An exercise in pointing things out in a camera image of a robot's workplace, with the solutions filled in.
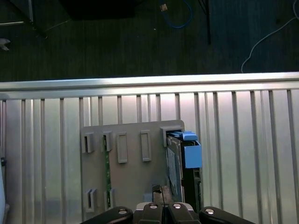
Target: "green circuit board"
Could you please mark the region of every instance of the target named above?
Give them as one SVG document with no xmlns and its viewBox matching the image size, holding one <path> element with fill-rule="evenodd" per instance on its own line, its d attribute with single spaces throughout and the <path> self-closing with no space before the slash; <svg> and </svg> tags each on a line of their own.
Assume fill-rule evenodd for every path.
<svg viewBox="0 0 299 224">
<path fill-rule="evenodd" d="M 107 151 L 107 140 L 106 136 L 103 136 L 104 142 L 104 156 L 105 156 L 105 176 L 106 176 L 106 191 L 107 191 L 107 205 L 111 207 L 110 191 L 111 191 L 111 177 L 110 177 L 110 164 L 109 164 L 109 152 Z"/>
</svg>

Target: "gray mounting plate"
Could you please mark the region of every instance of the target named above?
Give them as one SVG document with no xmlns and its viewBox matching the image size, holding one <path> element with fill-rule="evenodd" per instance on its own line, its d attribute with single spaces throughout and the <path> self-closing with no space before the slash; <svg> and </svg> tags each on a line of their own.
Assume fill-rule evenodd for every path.
<svg viewBox="0 0 299 224">
<path fill-rule="evenodd" d="M 136 205 L 152 196 L 152 185 L 167 183 L 166 132 L 184 130 L 181 120 L 157 121 L 81 129 L 82 193 L 85 217 L 107 209 L 103 136 L 109 151 L 111 206 Z M 92 199 L 87 192 L 96 189 Z"/>
</svg>

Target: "blue cable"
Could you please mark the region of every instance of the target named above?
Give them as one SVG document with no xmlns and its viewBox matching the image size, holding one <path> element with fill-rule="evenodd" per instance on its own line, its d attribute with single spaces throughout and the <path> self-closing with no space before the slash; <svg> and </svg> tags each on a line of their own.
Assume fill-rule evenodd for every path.
<svg viewBox="0 0 299 224">
<path fill-rule="evenodd" d="M 187 25 L 191 22 L 191 20 L 192 20 L 192 17 L 193 17 L 192 8 L 191 8 L 191 6 L 188 4 L 188 2 L 186 2 L 186 0 L 183 0 L 183 2 L 184 2 L 184 3 L 188 6 L 188 8 L 189 8 L 189 11 L 190 11 L 190 17 L 189 17 L 188 21 L 187 21 L 186 23 L 184 23 L 183 25 L 181 25 L 181 26 L 176 26 L 176 25 L 172 24 L 172 22 L 170 22 L 169 19 L 168 19 L 167 13 L 166 13 L 165 11 L 162 11 L 162 15 L 163 15 L 163 17 L 164 17 L 164 19 L 165 19 L 165 22 L 166 22 L 170 27 L 172 27 L 172 28 L 175 28 L 175 29 L 181 29 L 181 28 L 187 26 Z"/>
</svg>

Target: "aluminum wall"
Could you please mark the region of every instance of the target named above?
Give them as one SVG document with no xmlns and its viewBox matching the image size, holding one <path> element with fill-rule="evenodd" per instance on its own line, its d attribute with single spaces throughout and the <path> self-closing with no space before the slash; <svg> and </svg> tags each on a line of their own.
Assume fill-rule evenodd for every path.
<svg viewBox="0 0 299 224">
<path fill-rule="evenodd" d="M 203 146 L 204 204 L 299 223 L 299 73 L 0 84 L 8 223 L 81 221 L 83 126 L 182 119 Z"/>
</svg>

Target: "blue block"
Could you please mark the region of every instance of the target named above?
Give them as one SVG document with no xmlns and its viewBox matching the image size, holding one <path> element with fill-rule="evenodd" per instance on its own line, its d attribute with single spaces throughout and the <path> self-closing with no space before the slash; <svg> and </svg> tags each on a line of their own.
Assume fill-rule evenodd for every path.
<svg viewBox="0 0 299 224">
<path fill-rule="evenodd" d="M 184 141 L 197 141 L 197 135 L 193 132 L 183 132 L 183 140 Z"/>
<path fill-rule="evenodd" d="M 201 168 L 202 155 L 201 145 L 198 146 L 185 146 L 185 168 Z"/>
</svg>

